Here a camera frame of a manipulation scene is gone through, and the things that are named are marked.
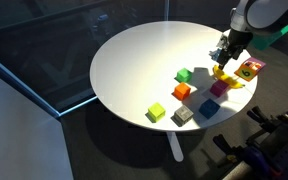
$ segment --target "gray floor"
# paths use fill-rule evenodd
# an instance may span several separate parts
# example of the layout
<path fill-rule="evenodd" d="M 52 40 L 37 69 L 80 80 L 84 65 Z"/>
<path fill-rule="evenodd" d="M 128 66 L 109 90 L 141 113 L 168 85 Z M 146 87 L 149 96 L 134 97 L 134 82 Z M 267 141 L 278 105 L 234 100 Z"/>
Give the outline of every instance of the gray floor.
<path fill-rule="evenodd" d="M 76 180 L 89 179 L 221 179 L 231 165 L 217 168 L 224 157 L 212 138 L 223 134 L 231 146 L 244 145 L 260 129 L 246 116 L 258 105 L 266 115 L 288 110 L 288 36 L 272 47 L 248 51 L 267 66 L 258 77 L 249 104 L 227 121 L 206 130 L 178 134 L 184 161 L 173 159 L 164 133 L 135 127 L 93 102 L 62 118 Z"/>

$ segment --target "orange block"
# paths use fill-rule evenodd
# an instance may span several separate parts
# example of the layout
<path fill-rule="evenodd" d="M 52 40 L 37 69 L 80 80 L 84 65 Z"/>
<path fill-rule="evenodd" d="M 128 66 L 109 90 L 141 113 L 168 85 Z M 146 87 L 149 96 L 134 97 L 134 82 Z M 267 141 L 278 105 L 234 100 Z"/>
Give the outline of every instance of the orange block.
<path fill-rule="evenodd" d="M 174 96 L 178 100 L 185 99 L 190 94 L 191 88 L 188 87 L 184 82 L 181 82 L 178 86 L 175 87 Z"/>
<path fill-rule="evenodd" d="M 257 75 L 257 71 L 247 63 L 243 63 L 234 73 L 248 82 Z"/>

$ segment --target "pink block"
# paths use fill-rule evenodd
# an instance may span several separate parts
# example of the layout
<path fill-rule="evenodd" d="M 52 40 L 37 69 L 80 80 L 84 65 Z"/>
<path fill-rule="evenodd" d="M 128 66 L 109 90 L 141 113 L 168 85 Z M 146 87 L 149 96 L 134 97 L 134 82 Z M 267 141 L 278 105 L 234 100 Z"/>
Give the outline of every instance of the pink block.
<path fill-rule="evenodd" d="M 211 87 L 210 91 L 217 97 L 221 97 L 229 89 L 229 85 L 224 81 L 217 80 Z"/>

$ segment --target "green block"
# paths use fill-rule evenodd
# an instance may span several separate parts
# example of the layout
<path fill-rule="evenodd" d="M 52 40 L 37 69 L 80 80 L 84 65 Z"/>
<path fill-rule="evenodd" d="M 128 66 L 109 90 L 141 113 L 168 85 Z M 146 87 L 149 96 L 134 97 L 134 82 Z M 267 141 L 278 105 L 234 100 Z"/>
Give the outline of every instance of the green block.
<path fill-rule="evenodd" d="M 191 77 L 192 73 L 186 68 L 183 68 L 177 72 L 176 80 L 179 82 L 188 82 L 191 79 Z"/>
<path fill-rule="evenodd" d="M 157 122 L 165 116 L 165 109 L 159 103 L 155 103 L 148 108 L 148 114 L 154 122 Z"/>
<path fill-rule="evenodd" d="M 280 31 L 268 36 L 259 36 L 254 34 L 250 44 L 252 44 L 258 50 L 264 50 L 287 32 L 288 32 L 288 26 L 285 26 Z"/>

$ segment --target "table top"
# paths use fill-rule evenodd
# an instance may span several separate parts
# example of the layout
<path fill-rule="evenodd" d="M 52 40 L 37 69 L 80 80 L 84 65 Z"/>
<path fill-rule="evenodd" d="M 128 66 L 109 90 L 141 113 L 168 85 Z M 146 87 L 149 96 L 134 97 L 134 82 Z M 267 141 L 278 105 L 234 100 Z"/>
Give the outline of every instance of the table top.
<path fill-rule="evenodd" d="M 115 115 L 140 127 L 157 131 L 189 131 L 223 122 L 239 112 L 252 98 L 257 76 L 240 89 L 230 89 L 221 97 L 209 90 L 216 81 L 212 68 L 217 62 L 210 51 L 222 32 L 213 28 L 179 21 L 142 24 L 127 29 L 108 40 L 95 54 L 90 67 L 90 81 L 99 100 Z M 234 71 L 250 57 L 245 50 L 238 60 L 230 60 L 225 73 L 237 77 Z M 183 101 L 172 94 L 179 84 L 177 72 L 186 68 L 192 72 L 187 83 L 190 95 Z M 210 119 L 199 108 L 207 99 L 221 107 Z M 148 108 L 160 103 L 165 116 L 156 123 L 148 118 Z M 178 127 L 171 117 L 182 105 L 193 111 L 193 119 Z"/>

